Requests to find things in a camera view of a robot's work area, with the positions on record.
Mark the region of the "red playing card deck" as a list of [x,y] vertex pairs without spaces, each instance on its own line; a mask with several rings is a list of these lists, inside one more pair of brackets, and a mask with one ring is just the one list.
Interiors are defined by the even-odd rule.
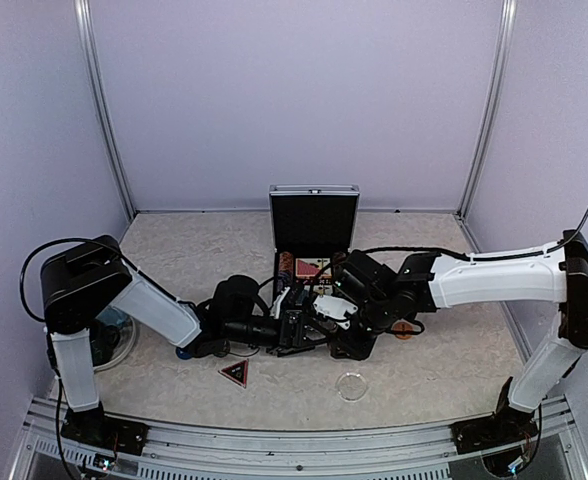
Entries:
[[301,280],[313,279],[329,262],[329,258],[297,258],[295,260],[295,277]]

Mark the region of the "aluminium poker case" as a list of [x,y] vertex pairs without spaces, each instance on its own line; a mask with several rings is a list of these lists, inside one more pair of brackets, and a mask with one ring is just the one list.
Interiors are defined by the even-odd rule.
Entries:
[[[356,185],[272,185],[269,190],[275,245],[275,291],[278,258],[290,252],[297,258],[329,258],[335,252],[347,253],[354,231],[359,189]],[[331,284],[330,262],[313,279],[295,277],[283,302],[286,310],[303,310],[319,295],[336,296]]]

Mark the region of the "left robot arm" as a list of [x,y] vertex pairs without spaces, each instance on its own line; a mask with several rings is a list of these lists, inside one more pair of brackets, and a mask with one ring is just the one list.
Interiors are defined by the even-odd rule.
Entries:
[[111,418],[99,411],[90,331],[105,310],[116,309],[173,345],[180,358],[222,355],[229,344],[278,348],[288,330],[275,306],[260,296],[259,284],[234,275],[218,284],[214,296],[196,305],[172,295],[136,267],[110,235],[70,238],[68,250],[40,268],[43,313],[54,370],[76,430],[95,445],[114,434]]

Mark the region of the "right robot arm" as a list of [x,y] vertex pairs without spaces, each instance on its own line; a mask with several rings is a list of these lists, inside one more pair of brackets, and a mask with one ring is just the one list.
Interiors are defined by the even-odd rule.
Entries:
[[356,331],[374,337],[401,319],[473,303],[544,301],[557,307],[548,334],[522,372],[506,384],[485,433],[509,442],[547,393],[588,351],[588,243],[577,230],[538,247],[459,254],[407,247],[398,270],[375,249],[354,250],[333,268],[334,288],[356,308]]

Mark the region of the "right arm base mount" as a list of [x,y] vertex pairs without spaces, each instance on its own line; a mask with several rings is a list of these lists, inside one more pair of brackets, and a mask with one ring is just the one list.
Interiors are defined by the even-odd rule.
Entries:
[[540,427],[533,412],[514,409],[507,395],[501,395],[492,414],[455,422],[450,430],[456,451],[462,455],[536,437]]

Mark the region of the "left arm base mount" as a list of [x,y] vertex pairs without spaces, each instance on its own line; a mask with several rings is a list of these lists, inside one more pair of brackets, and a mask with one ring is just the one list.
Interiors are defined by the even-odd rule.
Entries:
[[63,421],[63,438],[114,453],[141,456],[149,426],[105,414],[103,404],[85,411],[69,409]]

